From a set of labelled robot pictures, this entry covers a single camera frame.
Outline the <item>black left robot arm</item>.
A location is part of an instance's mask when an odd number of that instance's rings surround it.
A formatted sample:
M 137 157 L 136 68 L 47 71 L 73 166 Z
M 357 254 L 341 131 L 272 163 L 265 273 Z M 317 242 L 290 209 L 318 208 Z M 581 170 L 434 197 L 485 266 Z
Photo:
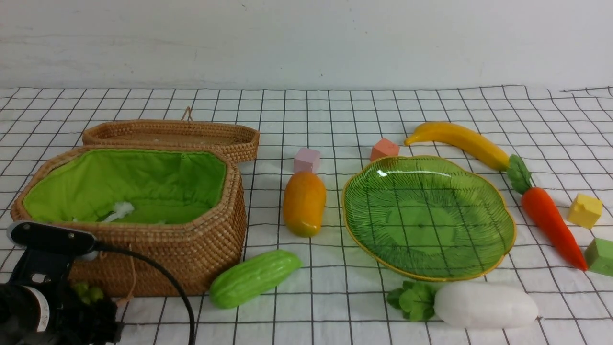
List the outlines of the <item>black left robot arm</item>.
M 1 285 L 3 345 L 107 345 L 121 340 L 118 306 L 101 288 L 77 282 L 61 290 Z

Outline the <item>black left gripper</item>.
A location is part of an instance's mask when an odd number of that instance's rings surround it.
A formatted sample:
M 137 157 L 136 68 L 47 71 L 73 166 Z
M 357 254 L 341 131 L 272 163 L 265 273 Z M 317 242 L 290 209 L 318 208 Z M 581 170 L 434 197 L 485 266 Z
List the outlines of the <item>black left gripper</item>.
M 118 306 L 107 295 L 85 304 L 71 288 L 73 283 L 46 280 L 51 309 L 47 345 L 109 345 L 121 339 L 124 324 L 115 319 Z

